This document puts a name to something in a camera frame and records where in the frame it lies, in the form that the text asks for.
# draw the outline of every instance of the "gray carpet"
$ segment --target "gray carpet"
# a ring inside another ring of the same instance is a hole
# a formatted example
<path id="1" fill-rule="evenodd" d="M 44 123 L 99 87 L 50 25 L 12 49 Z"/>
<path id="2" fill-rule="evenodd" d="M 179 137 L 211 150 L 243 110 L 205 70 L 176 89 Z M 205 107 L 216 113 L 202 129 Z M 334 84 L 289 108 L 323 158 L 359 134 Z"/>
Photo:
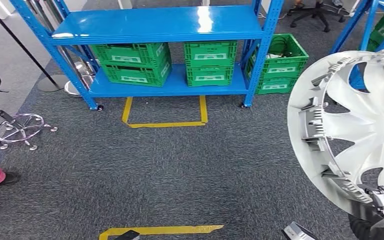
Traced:
<path id="1" fill-rule="evenodd" d="M 115 4 L 90 0 L 85 9 Z M 282 19 L 276 31 L 293 33 L 311 64 L 328 54 L 344 26 L 329 20 L 330 33 L 311 18 L 294 29 Z M 362 29 L 346 49 L 357 48 Z M 181 62 L 182 45 L 171 47 Z M 59 71 L 52 61 L 46 68 Z M 260 95 L 241 109 L 242 96 L 208 96 L 206 126 L 132 129 L 120 120 L 124 98 L 99 99 L 105 110 L 97 112 L 62 91 L 33 88 L 20 112 L 40 114 L 59 131 L 36 138 L 36 151 L 0 150 L 0 166 L 22 174 L 18 184 L 0 187 L 0 239 L 96 240 L 110 227 L 225 225 L 205 235 L 142 239 L 280 240 L 292 221 L 320 239 L 354 239 L 347 214 L 319 193 L 295 158 L 288 99 Z M 196 96 L 134 98 L 130 120 L 195 121 L 198 106 Z"/>

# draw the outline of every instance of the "stool gas lift column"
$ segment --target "stool gas lift column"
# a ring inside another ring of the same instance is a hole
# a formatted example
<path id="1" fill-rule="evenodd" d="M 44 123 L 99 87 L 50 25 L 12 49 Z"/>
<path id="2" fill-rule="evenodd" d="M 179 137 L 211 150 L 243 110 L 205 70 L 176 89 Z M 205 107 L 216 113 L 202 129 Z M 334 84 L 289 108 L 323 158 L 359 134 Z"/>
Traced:
<path id="1" fill-rule="evenodd" d="M 9 143 L 24 142 L 30 150 L 36 150 L 37 145 L 32 145 L 28 140 L 38 134 L 43 128 L 50 128 L 56 132 L 58 128 L 45 124 L 44 119 L 36 114 L 26 113 L 10 116 L 0 109 L 0 117 L 5 121 L 0 123 L 0 149 L 7 149 Z"/>

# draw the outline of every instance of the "shelf upright post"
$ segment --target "shelf upright post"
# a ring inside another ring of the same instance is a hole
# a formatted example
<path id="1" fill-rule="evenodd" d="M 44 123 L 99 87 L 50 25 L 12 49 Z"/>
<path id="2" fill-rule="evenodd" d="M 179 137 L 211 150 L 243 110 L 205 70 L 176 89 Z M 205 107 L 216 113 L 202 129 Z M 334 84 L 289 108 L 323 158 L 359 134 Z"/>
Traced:
<path id="1" fill-rule="evenodd" d="M 352 16 L 349 20 L 346 26 L 343 28 L 342 32 L 340 33 L 339 37 L 336 39 L 335 43 L 333 44 L 332 49 L 330 50 L 329 54 L 334 54 L 339 52 L 342 45 L 345 43 L 345 40 L 347 40 L 347 37 L 351 34 L 354 27 L 357 25 L 357 22 L 361 19 L 361 17 L 365 14 L 365 12 L 370 7 L 370 3 L 372 0 L 362 0 L 360 4 L 358 5 L 357 9 L 355 10 L 354 16 Z"/>
<path id="2" fill-rule="evenodd" d="M 38 21 L 35 15 L 31 12 L 29 7 L 26 5 L 24 0 L 10 0 L 12 5 L 17 9 L 18 13 L 40 40 L 45 49 L 49 52 L 53 60 L 59 65 L 64 74 L 70 79 L 71 83 L 78 90 L 80 95 L 83 97 L 84 101 L 88 104 L 91 110 L 98 109 L 98 105 L 95 100 L 90 97 L 89 90 L 86 89 L 85 85 L 81 82 L 78 77 L 78 74 L 74 72 L 70 64 L 65 60 L 64 56 L 59 51 L 58 47 L 52 45 L 50 33 L 46 28 Z"/>
<path id="3" fill-rule="evenodd" d="M 364 27 L 363 38 L 360 43 L 360 50 L 366 51 L 369 44 L 370 32 L 372 31 L 373 22 L 375 21 L 376 11 L 378 10 L 379 0 L 372 0 L 370 12 Z"/>
<path id="4" fill-rule="evenodd" d="M 61 12 L 62 16 L 64 18 L 68 17 L 68 15 L 70 14 L 70 10 L 69 8 L 67 7 L 66 3 L 64 2 L 64 0 L 53 0 L 56 7 L 59 9 L 59 11 Z"/>
<path id="5" fill-rule="evenodd" d="M 268 10 L 266 20 L 262 27 L 263 37 L 261 38 L 261 42 L 256 55 L 255 65 L 252 70 L 251 78 L 249 81 L 248 93 L 246 94 L 245 99 L 243 100 L 243 105 L 245 107 L 251 107 L 253 103 L 253 97 L 259 82 L 260 73 L 263 69 L 263 65 L 266 60 L 266 55 L 269 51 L 273 34 L 275 33 L 276 24 L 278 22 L 279 14 L 281 13 L 283 3 L 284 0 L 272 0 L 270 3 L 270 8 Z"/>
<path id="6" fill-rule="evenodd" d="M 254 8 L 255 16 L 258 15 L 258 12 L 260 10 L 261 6 L 261 0 L 252 0 L 252 6 Z M 241 60 L 241 69 L 245 69 L 246 62 L 244 61 L 244 56 L 247 54 L 247 52 L 250 50 L 251 45 L 253 44 L 254 40 L 252 39 L 245 39 L 243 41 L 243 48 L 242 48 L 242 60 Z"/>
<path id="7" fill-rule="evenodd" d="M 53 1 L 55 3 L 56 7 L 58 8 L 59 12 L 62 14 L 64 19 L 67 18 L 67 16 L 70 14 L 70 10 L 67 7 L 64 0 L 47 0 L 47 1 Z M 92 53 L 92 50 L 87 45 L 80 45 L 80 47 L 83 50 L 86 57 L 89 59 L 90 65 L 92 66 L 93 70 L 95 71 L 95 73 L 97 73 L 99 70 L 99 64 L 95 60 L 95 56 Z"/>

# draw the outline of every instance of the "round metal base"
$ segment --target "round metal base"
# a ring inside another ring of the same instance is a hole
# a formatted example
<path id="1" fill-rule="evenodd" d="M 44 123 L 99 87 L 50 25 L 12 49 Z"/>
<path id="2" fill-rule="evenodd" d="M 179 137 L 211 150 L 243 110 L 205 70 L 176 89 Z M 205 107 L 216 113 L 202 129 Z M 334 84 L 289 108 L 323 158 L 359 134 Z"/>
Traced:
<path id="1" fill-rule="evenodd" d="M 64 88 L 64 85 L 69 81 L 65 75 L 53 75 L 52 79 L 56 85 L 53 84 L 48 78 L 44 78 L 37 83 L 37 89 L 42 92 L 55 92 Z"/>
<path id="2" fill-rule="evenodd" d="M 10 143 L 24 142 L 30 150 L 34 151 L 38 146 L 32 145 L 29 139 L 43 128 L 48 128 L 51 132 L 58 130 L 57 127 L 45 124 L 44 119 L 36 114 L 19 114 L 12 118 L 13 121 L 3 121 L 0 124 L 0 149 L 7 149 Z"/>
<path id="3" fill-rule="evenodd" d="M 80 97 L 79 91 L 74 87 L 71 81 L 68 81 L 64 86 L 64 92 L 74 97 Z"/>

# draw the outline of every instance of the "cable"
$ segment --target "cable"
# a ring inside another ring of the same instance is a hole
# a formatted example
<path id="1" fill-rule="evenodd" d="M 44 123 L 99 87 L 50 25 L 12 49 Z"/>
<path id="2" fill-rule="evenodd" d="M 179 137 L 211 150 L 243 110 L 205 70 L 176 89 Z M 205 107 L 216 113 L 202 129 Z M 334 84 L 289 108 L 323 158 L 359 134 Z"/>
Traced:
<path id="1" fill-rule="evenodd" d="M 288 15 L 288 14 L 285 13 L 282 17 L 279 17 L 277 20 L 284 19 L 286 17 L 286 15 Z M 266 16 L 264 16 L 263 13 L 261 13 L 261 12 L 259 12 L 257 16 L 259 19 L 265 19 L 266 18 Z"/>

